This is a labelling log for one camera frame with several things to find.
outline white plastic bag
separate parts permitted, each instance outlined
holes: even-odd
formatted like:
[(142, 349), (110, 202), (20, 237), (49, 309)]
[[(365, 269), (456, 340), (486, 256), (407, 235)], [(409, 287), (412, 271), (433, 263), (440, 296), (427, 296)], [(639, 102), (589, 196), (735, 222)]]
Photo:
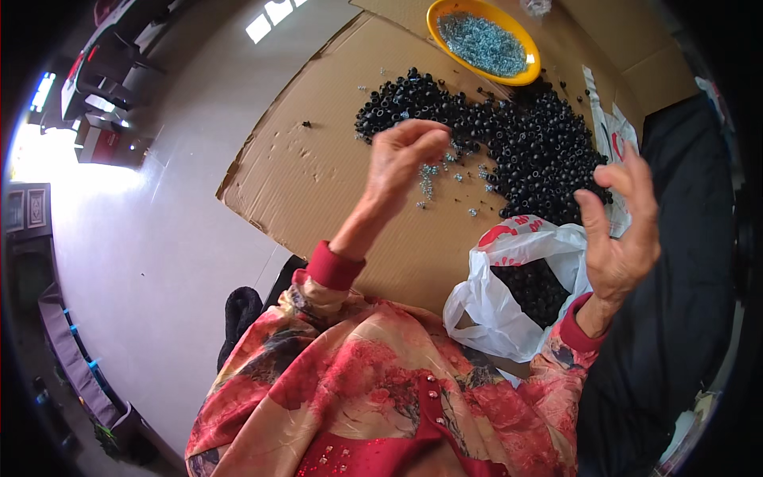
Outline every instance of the white plastic bag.
[[(511, 217), (491, 228), (469, 252), (469, 278), (456, 285), (445, 303), (443, 322), (448, 335), (484, 353), (529, 361), (543, 345), (546, 332), (524, 314), (509, 288), (490, 271), (490, 265), (518, 266), (546, 259), (570, 296), (559, 318), (580, 295), (591, 291), (585, 270), (586, 234), (583, 227), (557, 227), (535, 215)], [(475, 326), (456, 329), (464, 311)]]

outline floral blouse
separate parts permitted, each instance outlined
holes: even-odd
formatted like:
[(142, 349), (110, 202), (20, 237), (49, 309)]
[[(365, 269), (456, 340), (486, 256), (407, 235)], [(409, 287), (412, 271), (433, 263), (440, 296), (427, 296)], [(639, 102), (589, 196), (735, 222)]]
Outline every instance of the floral blouse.
[(321, 242), (230, 354), (185, 451), (192, 477), (574, 475), (604, 337), (578, 298), (515, 389), (428, 311), (351, 292), (364, 263)]

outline yellow plate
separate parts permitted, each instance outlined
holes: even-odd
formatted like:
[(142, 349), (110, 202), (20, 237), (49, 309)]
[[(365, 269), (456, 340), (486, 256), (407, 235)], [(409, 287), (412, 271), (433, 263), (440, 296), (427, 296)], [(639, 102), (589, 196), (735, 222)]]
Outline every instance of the yellow plate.
[[(527, 62), (527, 71), (510, 78), (491, 75), (490, 73), (487, 73), (476, 66), (470, 65), (465, 60), (451, 52), (448, 48), (448, 45), (446, 45), (443, 38), (439, 35), (439, 29), (437, 28), (437, 18), (443, 15), (447, 15), (448, 13), (453, 13), (454, 11), (468, 11), (475, 17), (483, 17), (489, 21), (492, 21), (504, 30), (511, 32), (511, 34), (514, 35), (515, 38), (520, 41), (520, 43), (522, 43), (522, 46), (525, 49), (527, 59), (529, 60)], [(540, 74), (540, 53), (538, 53), (538, 47), (535, 46), (535, 42), (530, 37), (530, 34), (528, 34), (527, 31), (522, 28), (522, 25), (517, 23), (516, 20), (507, 15), (506, 12), (497, 7), (494, 7), (493, 5), (485, 2), (480, 2), (479, 0), (438, 0), (437, 2), (434, 2), (430, 6), (429, 11), (427, 11), (427, 27), (429, 27), (430, 33), (434, 37), (434, 40), (437, 42), (437, 44), (439, 44), (440, 47), (445, 50), (445, 52), (448, 53), (454, 60), (461, 63), (465, 68), (469, 68), (471, 71), (477, 73), (478, 75), (484, 76), (491, 81), (495, 81), (503, 85), (524, 86), (529, 85), (531, 82), (535, 81), (535, 79)]]

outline person's left hand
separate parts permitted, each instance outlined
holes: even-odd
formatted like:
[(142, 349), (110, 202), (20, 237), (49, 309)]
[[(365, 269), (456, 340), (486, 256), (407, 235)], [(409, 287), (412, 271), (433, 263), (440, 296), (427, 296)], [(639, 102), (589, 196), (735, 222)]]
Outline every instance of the person's left hand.
[(441, 160), (449, 143), (449, 127), (420, 119), (408, 119), (376, 134), (361, 203), (386, 219), (393, 218), (405, 205), (421, 164)]

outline tile floor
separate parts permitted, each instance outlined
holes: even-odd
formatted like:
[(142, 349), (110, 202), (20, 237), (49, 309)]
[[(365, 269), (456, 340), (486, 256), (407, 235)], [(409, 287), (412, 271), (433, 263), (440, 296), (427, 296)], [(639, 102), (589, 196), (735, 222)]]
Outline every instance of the tile floor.
[(359, 13), (309, 0), (254, 44), (245, 29), (264, 4), (187, 0), (168, 28), (147, 32), (168, 73), (134, 70), (125, 85), (146, 106), (121, 115), (156, 137), (143, 165), (76, 165), (52, 184), (72, 319), (117, 394), (178, 454), (215, 376), (228, 294), (249, 285), (267, 295), (290, 256), (222, 205), (217, 187), (289, 79)]

